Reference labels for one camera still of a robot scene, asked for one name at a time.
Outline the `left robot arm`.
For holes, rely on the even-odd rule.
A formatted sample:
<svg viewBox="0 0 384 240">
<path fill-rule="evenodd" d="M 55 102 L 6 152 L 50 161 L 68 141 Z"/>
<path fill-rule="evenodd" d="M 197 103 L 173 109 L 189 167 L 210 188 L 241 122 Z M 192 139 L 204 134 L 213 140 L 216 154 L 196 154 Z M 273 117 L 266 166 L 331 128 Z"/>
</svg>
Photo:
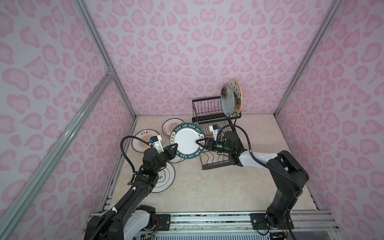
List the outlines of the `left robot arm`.
<svg viewBox="0 0 384 240">
<path fill-rule="evenodd" d="M 176 157 L 177 149 L 178 144 L 167 146 L 160 153 L 155 148 L 147 149 L 131 188 L 109 211 L 91 218 L 85 239 L 132 240 L 142 229 L 156 230 L 156 209 L 140 203 L 156 186 L 159 172 Z"/>
</svg>

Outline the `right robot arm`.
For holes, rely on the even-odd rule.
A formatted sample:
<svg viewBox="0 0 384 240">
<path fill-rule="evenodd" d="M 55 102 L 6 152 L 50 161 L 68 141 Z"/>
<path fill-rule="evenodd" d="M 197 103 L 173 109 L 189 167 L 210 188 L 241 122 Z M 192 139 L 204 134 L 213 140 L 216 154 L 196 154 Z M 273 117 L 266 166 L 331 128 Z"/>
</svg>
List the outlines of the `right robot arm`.
<svg viewBox="0 0 384 240">
<path fill-rule="evenodd" d="M 240 167 L 268 170 L 277 191 L 266 210 L 265 224 L 271 229 L 278 229 L 288 223 L 289 214 L 310 179 L 306 170 L 288 151 L 266 154 L 247 150 L 242 147 L 238 134 L 233 131 L 225 132 L 223 137 L 196 140 L 196 144 L 210 152 L 228 154 L 230 161 Z"/>
</svg>

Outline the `large orange sunburst plate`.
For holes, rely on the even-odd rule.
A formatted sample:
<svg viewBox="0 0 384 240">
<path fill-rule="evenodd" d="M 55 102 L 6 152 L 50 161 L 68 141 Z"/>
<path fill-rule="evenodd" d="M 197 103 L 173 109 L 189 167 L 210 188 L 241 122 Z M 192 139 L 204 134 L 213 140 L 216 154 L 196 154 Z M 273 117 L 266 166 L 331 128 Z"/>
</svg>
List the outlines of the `large orange sunburst plate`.
<svg viewBox="0 0 384 240">
<path fill-rule="evenodd" d="M 150 145 L 145 144 L 144 142 L 149 143 L 151 138 L 159 135 L 159 133 L 152 129 L 144 129 L 138 132 L 135 137 L 141 139 L 141 141 L 137 139 L 132 140 L 132 148 L 139 153 L 143 153 L 145 150 L 150 148 Z"/>
</svg>

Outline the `cream plum blossom plate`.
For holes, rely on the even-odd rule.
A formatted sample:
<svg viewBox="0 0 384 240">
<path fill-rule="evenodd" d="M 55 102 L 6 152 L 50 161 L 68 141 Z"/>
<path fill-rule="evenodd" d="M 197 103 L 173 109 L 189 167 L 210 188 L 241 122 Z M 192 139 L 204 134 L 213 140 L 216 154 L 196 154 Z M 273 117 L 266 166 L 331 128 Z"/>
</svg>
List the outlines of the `cream plum blossom plate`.
<svg viewBox="0 0 384 240">
<path fill-rule="evenodd" d="M 171 164 L 177 164 L 177 163 L 181 163 L 181 162 L 184 161 L 184 160 L 185 160 L 184 158 L 175 157 L 173 160 L 170 160 L 169 163 L 171 163 Z"/>
</svg>

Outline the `mint green flower plate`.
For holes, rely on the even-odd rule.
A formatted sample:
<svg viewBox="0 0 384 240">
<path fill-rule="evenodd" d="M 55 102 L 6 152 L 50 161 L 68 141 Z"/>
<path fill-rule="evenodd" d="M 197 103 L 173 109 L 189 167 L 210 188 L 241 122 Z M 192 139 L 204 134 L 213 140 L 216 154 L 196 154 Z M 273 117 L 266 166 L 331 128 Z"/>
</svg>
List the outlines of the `mint green flower plate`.
<svg viewBox="0 0 384 240">
<path fill-rule="evenodd" d="M 230 117 L 235 108 L 234 92 L 228 84 L 224 84 L 221 89 L 221 106 L 225 117 Z"/>
</svg>

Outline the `white plate dark green rim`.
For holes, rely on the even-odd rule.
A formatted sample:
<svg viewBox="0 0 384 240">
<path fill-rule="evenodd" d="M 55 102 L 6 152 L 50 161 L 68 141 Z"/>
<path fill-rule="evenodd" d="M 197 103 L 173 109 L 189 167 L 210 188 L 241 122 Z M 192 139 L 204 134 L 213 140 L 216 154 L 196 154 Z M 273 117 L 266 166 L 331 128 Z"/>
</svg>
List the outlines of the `white plate dark green rim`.
<svg viewBox="0 0 384 240">
<path fill-rule="evenodd" d="M 198 157 L 204 148 L 196 144 L 196 140 L 205 138 L 203 130 L 193 123 L 178 125 L 171 133 L 170 144 L 178 144 L 176 156 L 184 159 Z"/>
</svg>

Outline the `white star cat plate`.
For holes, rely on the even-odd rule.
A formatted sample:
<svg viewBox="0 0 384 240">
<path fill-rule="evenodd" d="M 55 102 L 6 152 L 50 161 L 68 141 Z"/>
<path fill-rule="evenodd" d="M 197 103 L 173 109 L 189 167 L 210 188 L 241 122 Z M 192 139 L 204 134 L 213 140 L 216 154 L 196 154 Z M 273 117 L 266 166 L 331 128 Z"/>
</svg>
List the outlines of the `white star cat plate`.
<svg viewBox="0 0 384 240">
<path fill-rule="evenodd" d="M 239 82 L 236 79 L 231 79 L 229 85 L 234 94 L 235 106 L 233 116 L 238 116 L 242 110 L 243 94 Z"/>
</svg>

